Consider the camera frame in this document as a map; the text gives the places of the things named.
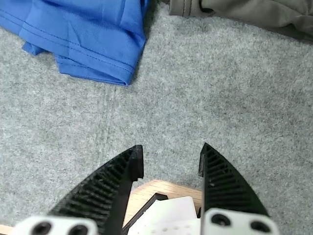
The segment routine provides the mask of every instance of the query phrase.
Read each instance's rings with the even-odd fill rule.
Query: blue cloth
[[[61,73],[129,85],[145,44],[150,0],[0,0],[0,25],[33,55],[50,51]]]

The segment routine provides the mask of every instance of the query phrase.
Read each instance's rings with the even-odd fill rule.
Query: gray cloth
[[[223,16],[313,42],[313,0],[170,0],[170,15]]]

